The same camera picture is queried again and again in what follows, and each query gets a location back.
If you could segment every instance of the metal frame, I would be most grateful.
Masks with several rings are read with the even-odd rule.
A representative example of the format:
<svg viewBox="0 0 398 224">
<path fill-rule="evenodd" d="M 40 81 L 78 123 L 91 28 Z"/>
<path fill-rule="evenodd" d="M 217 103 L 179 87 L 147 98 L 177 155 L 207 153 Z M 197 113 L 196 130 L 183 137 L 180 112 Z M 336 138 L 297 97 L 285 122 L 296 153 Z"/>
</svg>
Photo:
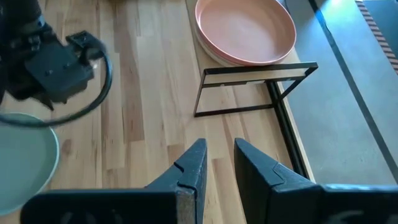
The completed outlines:
<svg viewBox="0 0 398 224">
<path fill-rule="evenodd" d="M 275 70 L 292 70 L 292 69 L 301 69 L 301 68 L 307 68 L 307 70 L 304 72 L 305 75 L 301 76 L 301 77 L 265 78 L 265 79 L 260 79 L 260 80 L 246 80 L 246 81 L 238 81 L 238 82 L 219 82 L 219 83 L 205 84 L 206 77 L 208 77 L 210 75 L 225 75 L 225 74 L 233 74 L 233 73 L 261 72 L 261 71 L 275 71 Z M 199 86 L 199 90 L 198 90 L 198 94 L 197 94 L 197 100 L 195 103 L 195 109 L 193 110 L 193 115 L 194 115 L 194 117 L 197 118 L 197 117 L 202 117 L 202 116 L 211 116 L 211 115 L 275 108 L 279 104 L 279 102 L 281 102 L 292 90 L 294 90 L 294 88 L 297 85 L 299 85 L 305 78 L 307 78 L 309 75 L 311 75 L 311 73 L 313 73 L 317 68 L 318 68 L 318 64 L 316 62 L 305 62 L 305 63 L 286 63 L 286 64 L 277 64 L 277 65 L 265 65 L 265 66 L 225 67 L 225 68 L 204 69 L 203 74 L 201 76 L 200 86 Z M 277 96 L 277 98 L 271 98 L 272 103 L 270 103 L 270 104 L 198 112 L 200 96 L 201 96 L 201 92 L 204 88 L 245 85 L 247 82 L 264 81 L 264 83 L 270 84 L 270 83 L 276 83 L 276 82 L 281 82 L 281 81 L 292 81 L 292 80 L 294 80 L 293 84 L 291 84 L 291 86 L 289 86 L 288 89 L 286 89 L 283 93 L 281 93 L 279 96 Z"/>
<path fill-rule="evenodd" d="M 244 73 L 244 72 L 261 72 L 261 71 L 275 71 L 275 70 L 292 70 L 292 69 L 307 69 L 302 77 L 284 77 L 284 78 L 267 78 L 261 80 L 248 80 L 239 82 L 220 82 L 205 84 L 205 79 L 209 75 L 221 75 L 221 74 L 233 74 L 233 73 Z M 304 62 L 304 63 L 285 63 L 277 65 L 265 65 L 265 66 L 253 66 L 253 67 L 225 67 L 225 68 L 207 68 L 204 69 L 201 76 L 201 82 L 197 94 L 197 100 L 195 103 L 195 109 L 193 111 L 194 117 L 203 117 L 219 114 L 237 113 L 243 111 L 254 111 L 271 109 L 275 110 L 280 130 L 282 136 L 286 143 L 286 147 L 289 153 L 290 160 L 292 161 L 293 170 L 302 175 L 303 177 L 309 178 L 307 169 L 303 162 L 303 158 L 300 151 L 300 146 L 297 142 L 296 136 L 294 134 L 292 123 L 287 114 L 286 107 L 282 100 L 296 88 L 305 78 L 311 75 L 318 68 L 316 62 Z M 267 85 L 267 89 L 271 98 L 270 104 L 257 105 L 257 106 L 246 106 L 239 108 L 230 108 L 223 110 L 213 110 L 213 111 L 201 111 L 198 112 L 198 105 L 200 101 L 201 92 L 204 88 L 213 88 L 219 86 L 235 86 L 235 85 L 245 85 L 247 82 L 264 81 Z M 294 81 L 283 93 L 280 92 L 277 82 L 282 81 Z"/>
</svg>

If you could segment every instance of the concrete floor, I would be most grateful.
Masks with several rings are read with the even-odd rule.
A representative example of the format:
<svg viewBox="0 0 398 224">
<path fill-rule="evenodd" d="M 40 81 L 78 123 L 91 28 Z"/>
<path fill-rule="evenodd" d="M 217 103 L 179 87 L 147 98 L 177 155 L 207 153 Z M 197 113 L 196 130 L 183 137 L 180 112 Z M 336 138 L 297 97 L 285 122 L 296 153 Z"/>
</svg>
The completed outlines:
<svg viewBox="0 0 398 224">
<path fill-rule="evenodd" d="M 286 3 L 297 29 L 298 56 L 319 64 L 289 95 L 317 182 L 396 184 L 380 139 L 375 140 L 361 108 L 368 109 L 387 150 L 398 161 L 398 76 L 354 0 L 317 4 L 358 87 L 356 97 L 308 0 Z M 365 103 L 361 108 L 358 97 Z"/>
</svg>

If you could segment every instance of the cord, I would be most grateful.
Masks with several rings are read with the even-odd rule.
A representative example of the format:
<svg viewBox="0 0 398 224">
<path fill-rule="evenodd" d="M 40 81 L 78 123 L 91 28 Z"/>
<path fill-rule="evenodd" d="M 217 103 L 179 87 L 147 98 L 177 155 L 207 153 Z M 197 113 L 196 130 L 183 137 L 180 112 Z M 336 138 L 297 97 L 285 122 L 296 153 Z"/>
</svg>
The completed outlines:
<svg viewBox="0 0 398 224">
<path fill-rule="evenodd" d="M 65 123 L 69 123 L 87 115 L 88 113 L 96 109 L 105 100 L 106 96 L 108 95 L 111 89 L 112 76 L 113 76 L 112 63 L 106 53 L 103 53 L 103 59 L 106 65 L 106 77 L 104 85 L 97 98 L 82 110 L 74 114 L 66 115 L 64 117 L 58 119 L 52 119 L 49 121 L 20 121 L 17 119 L 9 119 L 3 114 L 0 114 L 0 123 L 6 123 L 13 126 L 20 126 L 25 128 L 47 128 L 49 126 L 59 126 Z"/>
</svg>

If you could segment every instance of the wooden countertop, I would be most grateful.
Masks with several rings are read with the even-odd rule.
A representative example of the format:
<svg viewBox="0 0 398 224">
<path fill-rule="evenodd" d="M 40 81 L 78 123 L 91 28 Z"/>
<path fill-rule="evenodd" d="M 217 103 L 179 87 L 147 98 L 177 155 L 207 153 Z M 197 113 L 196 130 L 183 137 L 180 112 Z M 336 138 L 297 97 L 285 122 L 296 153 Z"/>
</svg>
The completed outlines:
<svg viewBox="0 0 398 224">
<path fill-rule="evenodd" d="M 101 108 L 56 129 L 60 163 L 47 188 L 143 187 L 195 140 L 206 138 L 204 223 L 245 223 L 234 177 L 233 139 L 244 138 L 287 167 L 292 165 L 274 110 L 193 117 L 200 70 L 217 64 L 193 39 L 185 0 L 40 3 L 47 22 L 60 37 L 91 32 L 105 42 L 114 65 L 113 87 Z M 188 0 L 188 8 L 194 4 L 195 0 Z M 287 60 L 298 62 L 295 51 Z M 96 76 L 88 89 L 53 113 L 34 101 L 16 103 L 10 97 L 2 108 L 42 119 L 76 111 L 100 91 L 104 65 L 96 62 L 95 66 Z M 261 86 L 208 88 L 203 90 L 200 108 L 214 110 L 267 100 Z M 0 223 L 18 223 L 18 217 L 19 212 L 0 217 Z"/>
</svg>

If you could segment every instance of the pink plate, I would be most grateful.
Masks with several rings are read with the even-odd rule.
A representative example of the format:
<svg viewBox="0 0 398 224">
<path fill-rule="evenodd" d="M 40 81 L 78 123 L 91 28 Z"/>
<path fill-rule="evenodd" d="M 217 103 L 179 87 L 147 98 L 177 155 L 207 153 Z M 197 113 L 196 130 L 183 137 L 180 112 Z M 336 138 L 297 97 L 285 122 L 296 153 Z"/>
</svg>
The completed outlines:
<svg viewBox="0 0 398 224">
<path fill-rule="evenodd" d="M 296 40 L 293 20 L 276 0 L 198 0 L 195 15 L 202 41 L 240 65 L 277 63 Z"/>
</svg>

